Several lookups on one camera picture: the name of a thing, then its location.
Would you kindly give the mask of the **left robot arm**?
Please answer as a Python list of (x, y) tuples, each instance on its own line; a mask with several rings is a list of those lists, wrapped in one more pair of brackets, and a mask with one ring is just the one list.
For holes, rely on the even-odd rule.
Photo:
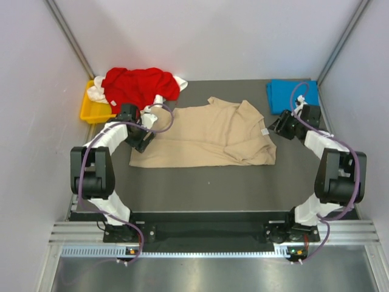
[(131, 218), (131, 209), (115, 191), (111, 156), (123, 142), (143, 153), (155, 137), (150, 129), (156, 122), (157, 116), (150, 109), (141, 113), (138, 107), (127, 103), (117, 116), (105, 123), (95, 138), (71, 150), (71, 190), (103, 214), (105, 232), (115, 242), (141, 242), (142, 236)]

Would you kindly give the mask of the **beige t shirt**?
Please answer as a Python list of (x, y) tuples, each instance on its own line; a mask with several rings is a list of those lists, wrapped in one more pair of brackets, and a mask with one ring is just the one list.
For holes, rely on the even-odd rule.
[(276, 145), (264, 116), (248, 101), (232, 103), (216, 97), (208, 105), (153, 107), (158, 131), (143, 153), (132, 151), (130, 166), (183, 168), (227, 165), (275, 165)]

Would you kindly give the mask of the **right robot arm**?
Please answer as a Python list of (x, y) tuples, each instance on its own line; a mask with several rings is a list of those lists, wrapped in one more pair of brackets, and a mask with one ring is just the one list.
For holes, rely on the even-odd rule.
[(284, 223), (268, 224), (270, 242), (298, 242), (312, 238), (322, 218), (337, 209), (352, 209), (365, 194), (367, 156), (352, 152), (344, 143), (320, 126), (319, 106), (299, 104), (295, 111), (284, 110), (269, 127), (281, 137), (297, 138), (319, 158), (314, 193), (301, 205), (293, 207)]

